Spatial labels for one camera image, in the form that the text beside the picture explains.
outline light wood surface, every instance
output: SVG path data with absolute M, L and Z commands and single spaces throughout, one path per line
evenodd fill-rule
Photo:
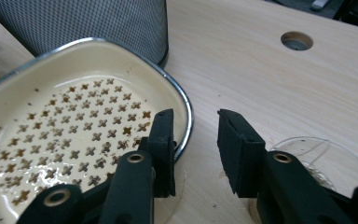
M 358 156 L 358 27 L 251 0 L 168 0 L 165 70 L 184 88 L 195 125 L 176 165 L 179 198 L 168 223 L 252 223 L 228 185 L 216 145 L 217 110 L 241 113 L 267 148 L 316 136 Z M 281 36 L 309 35 L 288 49 Z M 0 25 L 0 75 L 31 60 Z

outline white enamel tray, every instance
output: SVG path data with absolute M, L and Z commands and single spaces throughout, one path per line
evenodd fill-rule
M 0 80 L 0 223 L 14 223 L 41 190 L 83 191 L 173 108 L 175 159 L 190 136 L 190 102 L 164 71 L 101 39 L 78 40 Z

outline wooden table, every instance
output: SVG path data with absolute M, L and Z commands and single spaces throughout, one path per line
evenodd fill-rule
M 220 162 L 220 108 L 241 113 L 267 148 L 316 136 L 358 156 L 358 27 L 263 1 L 167 2 L 165 70 L 195 115 L 168 223 L 251 223 L 247 200 L 232 194 Z M 310 36 L 312 48 L 285 47 L 281 36 L 290 31 Z M 0 75 L 32 58 L 0 25 Z

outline tray rim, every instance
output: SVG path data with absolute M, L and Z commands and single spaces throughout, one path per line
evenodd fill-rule
M 65 49 L 69 49 L 69 48 L 71 48 L 71 47 L 73 47 L 75 45 L 87 44 L 87 43 L 92 43 L 92 42 L 113 44 L 113 45 L 118 46 L 119 48 L 122 48 L 122 49 L 132 53 L 138 59 L 140 59 L 144 63 L 148 64 L 156 72 L 161 74 L 168 81 L 168 83 L 170 83 L 172 85 L 172 87 L 177 91 L 179 96 L 182 98 L 182 101 L 183 101 L 184 106 L 186 108 L 186 116 L 187 116 L 187 118 L 186 118 L 184 136 L 183 136 L 181 142 L 176 146 L 175 151 L 174 151 L 173 159 L 174 159 L 175 162 L 177 162 L 178 159 L 180 158 L 180 156 L 182 155 L 182 153 L 184 152 L 184 150 L 186 148 L 186 145 L 187 145 L 187 143 L 189 141 L 190 135 L 192 133 L 192 130 L 193 130 L 194 115 L 193 115 L 192 105 L 191 105 L 191 103 L 190 103 L 185 91 L 183 90 L 183 88 L 179 85 L 179 83 L 171 75 L 169 75 L 166 71 L 164 71 L 162 68 L 160 68 L 155 63 L 152 63 L 146 57 L 144 57 L 141 54 L 137 53 L 136 51 L 133 51 L 130 48 L 118 43 L 117 41 L 109 40 L 109 39 L 105 39 L 105 38 L 98 38 L 98 37 L 87 37 L 87 38 L 82 38 L 82 39 L 75 40 L 75 41 L 70 42 L 70 43 L 68 43 L 66 45 L 63 45 L 63 46 L 61 46 L 59 48 L 56 48 L 56 49 L 54 49 L 54 50 L 52 50 L 50 52 L 47 52 L 47 53 L 42 54 L 40 56 L 37 56 L 36 58 L 32 59 L 28 63 L 25 63 L 25 64 L 15 68 L 11 72 L 9 72 L 6 75 L 0 77 L 0 84 L 6 82 L 10 78 L 12 78 L 15 75 L 17 75 L 18 73 L 20 73 L 22 71 L 25 71 L 26 69 L 29 69 L 30 67 L 34 66 L 38 62 L 43 61 L 46 58 L 48 58 L 50 56 L 53 56 L 54 54 L 56 54 L 56 53 L 58 53 L 60 51 L 63 51 Z

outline mesh container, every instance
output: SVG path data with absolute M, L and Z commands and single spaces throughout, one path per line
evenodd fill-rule
M 114 40 L 162 64 L 168 53 L 165 0 L 0 0 L 0 22 L 37 56 L 74 40 Z

